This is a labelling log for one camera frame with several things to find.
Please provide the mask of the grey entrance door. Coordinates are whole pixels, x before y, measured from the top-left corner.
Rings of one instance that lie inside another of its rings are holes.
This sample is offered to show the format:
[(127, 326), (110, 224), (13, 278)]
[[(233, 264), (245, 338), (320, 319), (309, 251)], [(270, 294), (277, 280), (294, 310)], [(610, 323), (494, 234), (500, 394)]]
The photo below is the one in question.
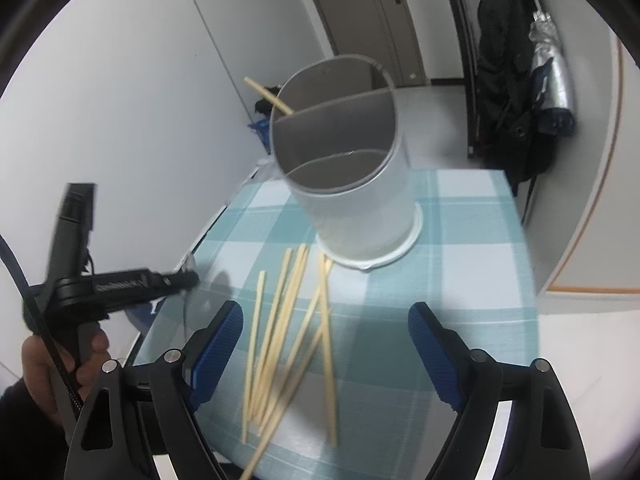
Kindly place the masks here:
[(400, 88), (427, 84), (406, 0), (314, 0), (334, 54), (379, 62)]

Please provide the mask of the teal checkered tablecloth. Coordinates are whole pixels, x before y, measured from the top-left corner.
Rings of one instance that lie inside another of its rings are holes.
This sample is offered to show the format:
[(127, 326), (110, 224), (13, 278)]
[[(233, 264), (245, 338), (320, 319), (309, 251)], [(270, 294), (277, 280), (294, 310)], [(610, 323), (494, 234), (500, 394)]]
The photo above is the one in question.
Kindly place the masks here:
[[(525, 237), (498, 171), (423, 170), (411, 176), (423, 230), (404, 258), (369, 272), (337, 266), (329, 277), (338, 443), (326, 438), (323, 362), (315, 356), (255, 474), (262, 479), (419, 479), (446, 437), (437, 399), (408, 331), (423, 301), (442, 325), (495, 359), (528, 364), (538, 353), (535, 285)], [(195, 253), (200, 287), (167, 300), (136, 355), (155, 361), (209, 324), (227, 300), (243, 333), (198, 422), (212, 448), (244, 466), (259, 437), (241, 442), (250, 324), (266, 272), (256, 349), (285, 251), (314, 244), (314, 229), (280, 180), (245, 185)]]

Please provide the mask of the black clothes pile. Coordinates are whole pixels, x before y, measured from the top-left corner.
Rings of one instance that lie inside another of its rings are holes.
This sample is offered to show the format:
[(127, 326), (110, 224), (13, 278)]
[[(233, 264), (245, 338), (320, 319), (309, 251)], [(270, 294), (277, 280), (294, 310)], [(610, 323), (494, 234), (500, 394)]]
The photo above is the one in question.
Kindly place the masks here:
[[(277, 96), (281, 90), (281, 86), (267, 87), (267, 90), (271, 92), (274, 96)], [(268, 101), (266, 98), (261, 98), (255, 102), (254, 112), (256, 114), (262, 114), (264, 116), (269, 116), (272, 111), (272, 103)]]

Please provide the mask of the navy jordan shoe box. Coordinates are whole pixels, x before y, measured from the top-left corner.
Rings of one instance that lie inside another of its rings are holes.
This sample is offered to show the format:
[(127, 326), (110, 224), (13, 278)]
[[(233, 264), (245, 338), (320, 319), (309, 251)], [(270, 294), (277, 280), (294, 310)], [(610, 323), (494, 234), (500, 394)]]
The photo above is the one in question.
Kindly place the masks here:
[(163, 307), (165, 299), (152, 300), (145, 304), (136, 304), (125, 310), (126, 317), (143, 336), (149, 333), (157, 312)]

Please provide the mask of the black framed glass door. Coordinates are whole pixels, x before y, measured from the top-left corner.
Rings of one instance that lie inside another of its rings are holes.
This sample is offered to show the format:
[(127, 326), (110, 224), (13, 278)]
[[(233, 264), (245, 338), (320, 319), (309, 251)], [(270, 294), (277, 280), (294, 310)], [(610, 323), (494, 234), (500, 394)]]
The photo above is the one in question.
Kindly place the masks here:
[(463, 84), (466, 105), (466, 154), (468, 159), (477, 155), (477, 53), (472, 20), (466, 0), (449, 0), (454, 28), (458, 38), (461, 65), (463, 70)]

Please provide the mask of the silver folded umbrella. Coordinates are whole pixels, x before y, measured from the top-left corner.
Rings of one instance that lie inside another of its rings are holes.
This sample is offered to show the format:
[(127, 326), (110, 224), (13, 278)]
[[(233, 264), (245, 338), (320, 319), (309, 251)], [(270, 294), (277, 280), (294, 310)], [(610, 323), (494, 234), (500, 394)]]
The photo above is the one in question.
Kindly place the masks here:
[(528, 38), (534, 46), (533, 99), (538, 130), (549, 136), (571, 136), (576, 128), (574, 88), (558, 28), (540, 0)]

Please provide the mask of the white utensil holder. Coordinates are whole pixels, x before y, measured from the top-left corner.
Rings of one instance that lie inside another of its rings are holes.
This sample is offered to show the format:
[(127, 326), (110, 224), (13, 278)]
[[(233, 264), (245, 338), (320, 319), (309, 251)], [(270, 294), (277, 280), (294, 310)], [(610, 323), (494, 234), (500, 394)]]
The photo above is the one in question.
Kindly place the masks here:
[(395, 85), (360, 54), (309, 65), (281, 88), (271, 151), (316, 242), (331, 260), (367, 271), (402, 258), (423, 226), (398, 128)]

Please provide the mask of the blue facial cardboard box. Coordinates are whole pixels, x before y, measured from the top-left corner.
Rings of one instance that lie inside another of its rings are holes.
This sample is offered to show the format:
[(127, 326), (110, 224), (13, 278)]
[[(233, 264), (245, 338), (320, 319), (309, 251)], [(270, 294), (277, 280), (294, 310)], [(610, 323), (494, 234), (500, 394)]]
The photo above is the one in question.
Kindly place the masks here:
[(271, 143), (270, 143), (270, 119), (264, 118), (258, 120), (257, 122), (252, 122), (248, 125), (250, 130), (254, 131), (257, 134), (260, 142), (262, 142), (262, 146), (265, 148), (268, 154), (271, 153)]

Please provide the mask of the black hanging jacket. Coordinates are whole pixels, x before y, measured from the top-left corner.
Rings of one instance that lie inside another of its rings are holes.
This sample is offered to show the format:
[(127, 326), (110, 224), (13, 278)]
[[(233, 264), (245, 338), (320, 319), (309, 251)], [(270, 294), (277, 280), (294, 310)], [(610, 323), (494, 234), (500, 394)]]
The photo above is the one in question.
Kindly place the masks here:
[(533, 98), (533, 0), (480, 0), (477, 18), (478, 147), (483, 164), (504, 172), (511, 192), (551, 165), (556, 137), (539, 129)]

